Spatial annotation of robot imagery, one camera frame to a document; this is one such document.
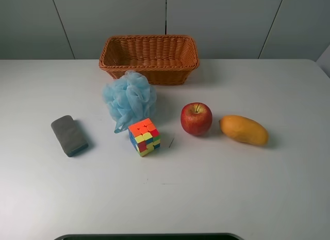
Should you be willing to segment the brown wicker basket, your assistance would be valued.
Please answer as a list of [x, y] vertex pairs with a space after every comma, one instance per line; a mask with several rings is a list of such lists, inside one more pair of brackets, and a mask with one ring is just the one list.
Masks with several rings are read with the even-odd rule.
[[133, 70], [152, 85], [182, 85], [199, 65], [195, 41], [187, 35], [112, 36], [99, 58], [99, 68], [113, 79]]

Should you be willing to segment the blue mesh bath sponge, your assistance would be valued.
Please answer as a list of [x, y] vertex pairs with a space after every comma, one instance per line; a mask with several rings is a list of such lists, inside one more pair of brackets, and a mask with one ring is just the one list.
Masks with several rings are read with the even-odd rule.
[[107, 84], [102, 92], [110, 116], [115, 121], [114, 133], [128, 129], [134, 123], [151, 117], [156, 111], [157, 94], [147, 78], [128, 70], [122, 77]]

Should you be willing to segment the multicoloured puzzle cube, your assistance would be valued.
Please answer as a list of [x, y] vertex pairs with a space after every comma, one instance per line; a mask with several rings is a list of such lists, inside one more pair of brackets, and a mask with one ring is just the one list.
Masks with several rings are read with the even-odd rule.
[[128, 133], [132, 145], [141, 157], [160, 147], [160, 133], [150, 118], [131, 124]]

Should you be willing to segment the grey board eraser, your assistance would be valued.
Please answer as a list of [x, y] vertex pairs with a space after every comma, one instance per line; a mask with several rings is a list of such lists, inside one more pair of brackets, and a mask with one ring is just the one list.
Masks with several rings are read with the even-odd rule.
[[72, 116], [66, 115], [53, 121], [51, 128], [68, 157], [73, 157], [89, 147], [83, 132]]

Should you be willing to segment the yellow mango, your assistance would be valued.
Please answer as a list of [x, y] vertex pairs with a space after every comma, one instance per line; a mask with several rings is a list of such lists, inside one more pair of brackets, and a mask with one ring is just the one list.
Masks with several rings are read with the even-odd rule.
[[239, 115], [226, 115], [219, 120], [222, 133], [234, 141], [254, 146], [268, 143], [269, 133], [258, 122]]

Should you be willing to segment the red apple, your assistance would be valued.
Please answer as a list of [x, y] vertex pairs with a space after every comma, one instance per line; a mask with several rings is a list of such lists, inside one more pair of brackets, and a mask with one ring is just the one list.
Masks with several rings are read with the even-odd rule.
[[182, 128], [193, 136], [206, 134], [211, 127], [212, 119], [210, 108], [201, 102], [189, 103], [181, 110]]

